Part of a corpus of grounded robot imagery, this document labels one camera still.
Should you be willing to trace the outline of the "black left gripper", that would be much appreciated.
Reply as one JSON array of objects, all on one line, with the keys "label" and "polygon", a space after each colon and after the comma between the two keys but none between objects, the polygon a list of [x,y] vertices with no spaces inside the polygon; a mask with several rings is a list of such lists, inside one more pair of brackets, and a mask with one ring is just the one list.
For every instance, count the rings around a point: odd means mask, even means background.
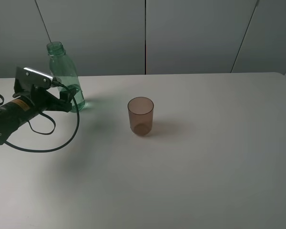
[{"label": "black left gripper", "polygon": [[16,105],[21,111],[28,112],[35,110],[70,112],[72,110],[72,98],[77,94],[76,86],[62,88],[59,92],[60,100],[48,92],[52,86],[52,80],[42,78],[40,81],[15,79],[14,95],[12,104]]}]

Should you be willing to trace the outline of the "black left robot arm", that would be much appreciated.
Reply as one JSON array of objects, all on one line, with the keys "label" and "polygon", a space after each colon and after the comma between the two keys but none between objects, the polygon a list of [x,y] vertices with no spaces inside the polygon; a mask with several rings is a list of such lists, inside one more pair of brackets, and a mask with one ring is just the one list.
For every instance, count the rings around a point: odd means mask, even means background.
[{"label": "black left robot arm", "polygon": [[70,112],[72,102],[76,102],[75,94],[78,92],[73,86],[65,86],[54,80],[49,86],[42,87],[32,83],[15,80],[13,100],[0,103],[0,146],[6,144],[16,150],[29,153],[49,153],[67,146],[76,136],[80,115],[76,105],[77,122],[70,139],[59,147],[47,150],[25,149],[8,142],[8,138],[25,123],[30,123],[34,117],[41,115],[56,125],[53,118],[44,114],[44,111]]}]

